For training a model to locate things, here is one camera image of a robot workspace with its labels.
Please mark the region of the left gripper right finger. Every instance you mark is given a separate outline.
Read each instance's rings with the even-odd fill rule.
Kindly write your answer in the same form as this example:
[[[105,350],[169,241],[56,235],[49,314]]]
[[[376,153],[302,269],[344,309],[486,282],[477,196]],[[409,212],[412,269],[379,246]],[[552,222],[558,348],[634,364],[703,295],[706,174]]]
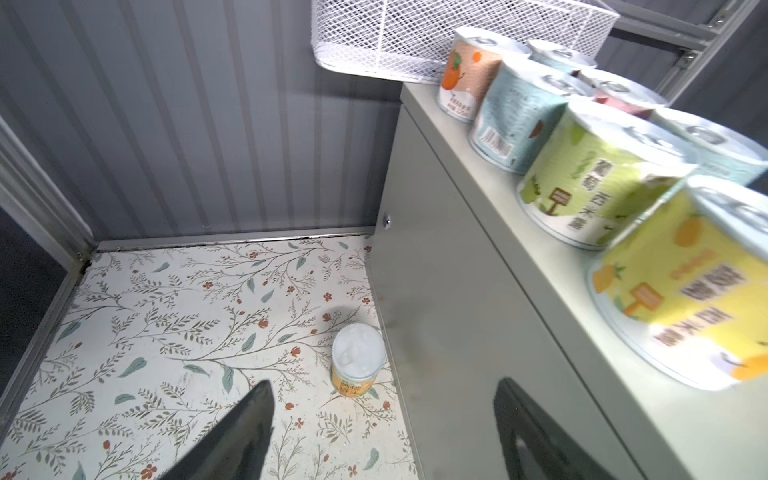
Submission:
[[[511,378],[499,381],[493,409],[511,479],[612,477]]]

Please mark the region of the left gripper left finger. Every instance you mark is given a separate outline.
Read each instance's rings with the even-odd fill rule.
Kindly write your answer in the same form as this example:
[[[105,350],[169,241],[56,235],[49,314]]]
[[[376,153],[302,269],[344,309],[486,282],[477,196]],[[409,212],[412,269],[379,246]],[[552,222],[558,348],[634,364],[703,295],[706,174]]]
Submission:
[[[165,479],[258,479],[269,451],[275,401],[259,382],[181,460]]]

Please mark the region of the yellow green label can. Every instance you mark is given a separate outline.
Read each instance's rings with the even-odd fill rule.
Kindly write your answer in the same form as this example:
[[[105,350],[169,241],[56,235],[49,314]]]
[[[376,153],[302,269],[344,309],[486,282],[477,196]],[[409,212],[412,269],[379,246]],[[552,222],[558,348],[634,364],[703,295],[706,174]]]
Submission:
[[[575,99],[520,181],[517,196],[549,234],[599,251],[698,165],[695,150],[662,127]]]

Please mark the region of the white label can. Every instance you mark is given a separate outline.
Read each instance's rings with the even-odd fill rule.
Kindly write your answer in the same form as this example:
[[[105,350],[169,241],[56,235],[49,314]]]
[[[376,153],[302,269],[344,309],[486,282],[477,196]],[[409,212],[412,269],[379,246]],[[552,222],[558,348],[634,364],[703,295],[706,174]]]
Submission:
[[[697,149],[699,174],[746,186],[767,171],[767,149],[728,127],[671,108],[655,110],[650,121]]]

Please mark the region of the light blue label can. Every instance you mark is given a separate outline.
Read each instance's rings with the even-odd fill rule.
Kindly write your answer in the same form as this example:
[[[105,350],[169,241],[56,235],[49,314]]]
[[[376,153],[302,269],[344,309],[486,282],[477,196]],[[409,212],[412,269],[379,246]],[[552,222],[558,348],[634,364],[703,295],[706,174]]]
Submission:
[[[469,133],[469,145],[495,166],[523,175],[530,168],[567,104],[593,100],[596,90],[550,66],[508,58],[491,83]]]

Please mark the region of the pink label can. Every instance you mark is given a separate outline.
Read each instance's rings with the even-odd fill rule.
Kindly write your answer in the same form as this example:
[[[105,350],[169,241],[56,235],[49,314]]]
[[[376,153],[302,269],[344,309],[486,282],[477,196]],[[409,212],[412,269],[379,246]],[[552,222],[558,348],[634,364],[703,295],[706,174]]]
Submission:
[[[642,119],[669,105],[657,92],[633,80],[599,69],[585,69],[578,78],[596,90],[596,101]]]

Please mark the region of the teal label can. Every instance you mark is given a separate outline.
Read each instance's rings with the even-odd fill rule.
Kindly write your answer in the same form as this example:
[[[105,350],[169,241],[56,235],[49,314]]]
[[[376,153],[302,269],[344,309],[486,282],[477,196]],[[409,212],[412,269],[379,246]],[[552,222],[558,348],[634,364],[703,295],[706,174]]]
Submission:
[[[594,59],[551,41],[528,39],[526,44],[532,51],[531,60],[574,77],[581,71],[596,69],[598,66]]]

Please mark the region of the orange label can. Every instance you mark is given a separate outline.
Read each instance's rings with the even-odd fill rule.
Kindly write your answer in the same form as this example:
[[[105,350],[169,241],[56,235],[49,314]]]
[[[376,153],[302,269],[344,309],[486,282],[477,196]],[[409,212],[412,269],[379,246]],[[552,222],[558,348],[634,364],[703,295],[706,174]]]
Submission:
[[[489,30],[463,26],[455,31],[437,103],[449,116],[472,123],[506,58],[528,59],[525,44]]]

